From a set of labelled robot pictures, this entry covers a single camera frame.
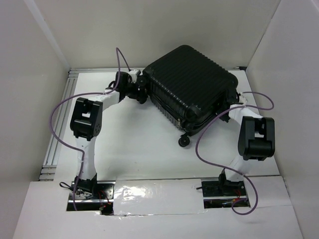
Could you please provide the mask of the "black hard-shell suitcase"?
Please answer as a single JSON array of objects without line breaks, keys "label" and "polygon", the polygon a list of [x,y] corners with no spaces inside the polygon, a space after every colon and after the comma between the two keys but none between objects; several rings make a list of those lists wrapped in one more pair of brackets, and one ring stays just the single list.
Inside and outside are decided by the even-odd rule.
[{"label": "black hard-shell suitcase", "polygon": [[218,114],[239,102],[238,80],[189,45],[181,45],[143,69],[140,89],[183,135],[181,147]]}]

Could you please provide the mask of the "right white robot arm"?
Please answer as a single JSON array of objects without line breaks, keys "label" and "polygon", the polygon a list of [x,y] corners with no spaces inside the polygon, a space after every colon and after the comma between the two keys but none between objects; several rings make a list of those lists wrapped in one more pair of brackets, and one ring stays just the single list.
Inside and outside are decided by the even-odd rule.
[{"label": "right white robot arm", "polygon": [[229,195],[243,187],[253,161],[264,161],[275,153],[275,121],[263,117],[247,107],[233,105],[229,117],[240,125],[238,154],[231,161],[229,169],[222,170],[217,189],[222,195]]}]

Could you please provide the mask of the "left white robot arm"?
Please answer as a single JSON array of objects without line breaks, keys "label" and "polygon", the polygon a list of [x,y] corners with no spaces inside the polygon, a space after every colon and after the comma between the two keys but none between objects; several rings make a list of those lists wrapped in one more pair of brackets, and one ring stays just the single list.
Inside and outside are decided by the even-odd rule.
[{"label": "left white robot arm", "polygon": [[117,72],[104,93],[90,98],[79,97],[73,110],[70,128],[76,139],[78,151],[77,176],[74,187],[88,199],[98,194],[97,171],[95,168],[95,143],[102,129],[103,111],[118,104],[125,97],[143,104],[147,100],[145,80],[139,80],[141,71]]}]

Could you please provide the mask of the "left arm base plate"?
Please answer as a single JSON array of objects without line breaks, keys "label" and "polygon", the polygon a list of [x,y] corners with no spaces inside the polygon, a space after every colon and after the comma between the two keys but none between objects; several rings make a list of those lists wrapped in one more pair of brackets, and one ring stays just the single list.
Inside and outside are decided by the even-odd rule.
[{"label": "left arm base plate", "polygon": [[115,184],[115,181],[98,181],[94,193],[78,189],[73,197],[73,192],[70,192],[66,211],[97,211],[100,215],[113,215]]}]

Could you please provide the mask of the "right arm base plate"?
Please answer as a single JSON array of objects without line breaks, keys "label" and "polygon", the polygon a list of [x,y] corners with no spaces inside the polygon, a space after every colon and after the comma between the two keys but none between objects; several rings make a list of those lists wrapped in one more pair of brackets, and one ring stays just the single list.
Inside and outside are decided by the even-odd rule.
[{"label": "right arm base plate", "polygon": [[205,209],[231,208],[234,202],[237,202],[234,207],[250,207],[243,181],[229,186],[220,180],[205,180],[196,190],[203,195]]}]

